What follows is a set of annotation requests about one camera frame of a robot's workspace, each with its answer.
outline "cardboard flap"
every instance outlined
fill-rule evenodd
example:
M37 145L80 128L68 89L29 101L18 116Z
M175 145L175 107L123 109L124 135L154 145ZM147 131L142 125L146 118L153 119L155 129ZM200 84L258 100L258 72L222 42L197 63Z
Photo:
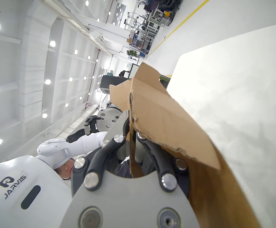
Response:
M119 85L110 85L111 103L117 105L123 112L130 109L129 93L131 89L131 80L127 80Z
M141 63L135 74L135 78L171 97L165 87L161 83L157 83L159 82L160 73L149 65Z
M174 99L156 89L156 84L161 84L157 77L150 83L140 80L149 78L148 72L152 71L147 70L139 77L137 71L132 79L130 108L134 128L157 144L220 169L207 134Z

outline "dark jacket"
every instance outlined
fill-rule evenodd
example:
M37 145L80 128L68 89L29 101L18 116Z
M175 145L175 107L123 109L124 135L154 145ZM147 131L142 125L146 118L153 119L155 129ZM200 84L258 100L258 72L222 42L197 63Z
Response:
M117 176L132 178L132 175L130 174L129 160L124 161L122 164L119 165Z
M123 70L120 74L119 74L119 77L123 77L124 76L124 74L125 74L125 70Z

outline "yellow floor line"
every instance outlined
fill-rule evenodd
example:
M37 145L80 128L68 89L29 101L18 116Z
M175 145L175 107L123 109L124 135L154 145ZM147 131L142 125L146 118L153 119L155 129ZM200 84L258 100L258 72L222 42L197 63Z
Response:
M147 57L146 57L146 59L157 49L157 48L159 48L159 46L161 45L161 44L163 44L164 43L164 41L166 40L166 39L168 39L169 37L170 37L170 35L172 35L177 29L179 29L180 28L180 26L182 26L189 18L191 18L192 17L192 15L194 15L202 6L204 6L207 2L209 2L210 0L205 0L199 7L197 7L196 8L196 10L194 10L184 21L182 21L181 23L180 23L180 25L179 26L177 26L149 55L147 55Z

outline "potted plant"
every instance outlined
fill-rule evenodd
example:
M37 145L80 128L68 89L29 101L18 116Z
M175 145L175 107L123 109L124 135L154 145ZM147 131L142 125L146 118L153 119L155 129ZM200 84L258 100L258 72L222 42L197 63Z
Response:
M127 50L126 51L126 53L127 53L127 55L128 56L134 56L134 57L137 57L137 52L136 51L134 51L134 50Z

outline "jarvis logo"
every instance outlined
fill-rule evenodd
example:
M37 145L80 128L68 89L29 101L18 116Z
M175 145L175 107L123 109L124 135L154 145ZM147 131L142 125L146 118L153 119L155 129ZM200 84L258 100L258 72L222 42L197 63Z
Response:
M1 182L0 186L4 188L8 188L7 192L5 193L5 199L14 192L20 185L20 183L26 179L26 176L21 176L16 182L14 181L13 177L5 177Z

